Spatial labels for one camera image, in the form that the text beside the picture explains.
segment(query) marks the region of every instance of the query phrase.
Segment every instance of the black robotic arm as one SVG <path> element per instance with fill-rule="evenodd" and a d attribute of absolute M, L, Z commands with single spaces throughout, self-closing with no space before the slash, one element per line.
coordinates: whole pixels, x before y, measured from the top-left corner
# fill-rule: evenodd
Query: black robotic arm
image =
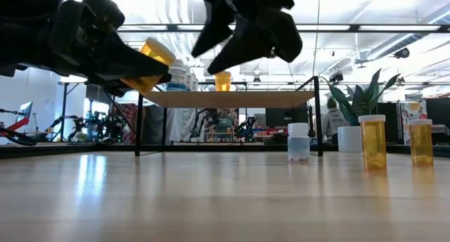
<path fill-rule="evenodd" d="M 131 89 L 124 78 L 169 81 L 167 65 L 119 38 L 124 19 L 111 0 L 0 0 L 0 75 L 43 68 L 85 77 L 116 96 Z"/>
<path fill-rule="evenodd" d="M 208 72 L 216 74 L 261 57 L 278 56 L 292 62 L 302 51 L 293 18 L 281 11 L 292 8 L 293 0 L 203 0 L 207 20 L 192 50 L 197 57 L 225 41 Z M 236 30 L 229 24 L 236 21 Z"/>

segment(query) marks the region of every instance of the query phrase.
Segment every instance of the monitor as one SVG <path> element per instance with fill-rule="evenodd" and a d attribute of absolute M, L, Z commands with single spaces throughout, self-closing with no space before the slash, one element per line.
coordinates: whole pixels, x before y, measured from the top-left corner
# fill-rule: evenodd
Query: monitor
<path fill-rule="evenodd" d="M 30 116 L 31 116 L 32 106 L 33 106 L 33 102 L 28 102 L 28 103 L 21 105 L 20 112 L 24 113 L 24 115 L 19 115 L 15 121 L 19 122 L 19 121 L 23 120 L 24 118 L 27 118 L 29 120 Z"/>
<path fill-rule="evenodd" d="M 379 103 L 375 108 L 375 113 L 385 115 L 385 136 L 386 143 L 403 144 L 403 126 L 401 124 L 401 115 L 397 103 Z"/>
<path fill-rule="evenodd" d="M 446 125 L 450 127 L 450 98 L 428 98 L 427 116 L 434 125 Z"/>
<path fill-rule="evenodd" d="M 267 127 L 286 127 L 293 122 L 308 123 L 306 102 L 296 108 L 266 108 Z"/>

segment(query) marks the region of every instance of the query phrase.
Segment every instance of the white cap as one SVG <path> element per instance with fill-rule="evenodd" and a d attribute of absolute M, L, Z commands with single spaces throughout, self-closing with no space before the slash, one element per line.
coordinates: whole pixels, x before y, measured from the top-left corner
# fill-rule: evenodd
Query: white cap
<path fill-rule="evenodd" d="M 408 125 L 433 125 L 433 121 L 430 119 L 417 119 L 408 121 Z"/>
<path fill-rule="evenodd" d="M 386 121 L 385 115 L 362 115 L 358 117 L 358 121 L 361 122 L 375 122 L 375 121 Z"/>
<path fill-rule="evenodd" d="M 288 124 L 289 136 L 304 137 L 308 136 L 308 124 L 307 123 L 290 123 Z"/>

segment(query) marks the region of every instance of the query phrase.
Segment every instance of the white container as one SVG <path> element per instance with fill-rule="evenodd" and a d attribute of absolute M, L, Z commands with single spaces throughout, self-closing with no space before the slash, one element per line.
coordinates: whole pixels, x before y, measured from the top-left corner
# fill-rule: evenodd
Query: white container
<path fill-rule="evenodd" d="M 167 91 L 185 91 L 186 90 L 186 67 L 181 60 L 175 60 L 169 67 L 169 74 L 172 80 L 167 83 Z"/>
<path fill-rule="evenodd" d="M 361 153 L 361 127 L 339 127 L 337 129 L 337 144 L 339 152 L 343 153 Z"/>
<path fill-rule="evenodd" d="M 307 123 L 290 123 L 288 124 L 288 134 L 291 137 L 308 136 L 309 126 Z"/>
<path fill-rule="evenodd" d="M 195 75 L 192 79 L 192 91 L 198 91 L 198 79 Z"/>
<path fill-rule="evenodd" d="M 309 137 L 288 137 L 288 160 L 309 160 Z"/>
<path fill-rule="evenodd" d="M 192 82 L 193 82 L 193 75 L 191 73 L 191 69 L 188 66 L 185 66 L 186 68 L 186 90 L 191 91 L 192 90 Z"/>

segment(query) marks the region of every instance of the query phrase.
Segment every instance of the person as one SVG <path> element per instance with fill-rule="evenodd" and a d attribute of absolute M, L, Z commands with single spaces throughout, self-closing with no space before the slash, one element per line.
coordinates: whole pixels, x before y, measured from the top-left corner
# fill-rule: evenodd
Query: person
<path fill-rule="evenodd" d="M 230 116 L 229 108 L 222 108 L 219 116 L 219 123 L 216 124 L 216 140 L 232 140 L 233 127 L 237 127 L 238 122 Z"/>
<path fill-rule="evenodd" d="M 328 113 L 323 116 L 322 136 L 326 136 L 328 143 L 331 144 L 333 135 L 338 133 L 338 127 L 349 126 L 349 123 L 338 110 L 338 105 L 333 98 L 328 99 L 326 107 L 328 108 Z"/>

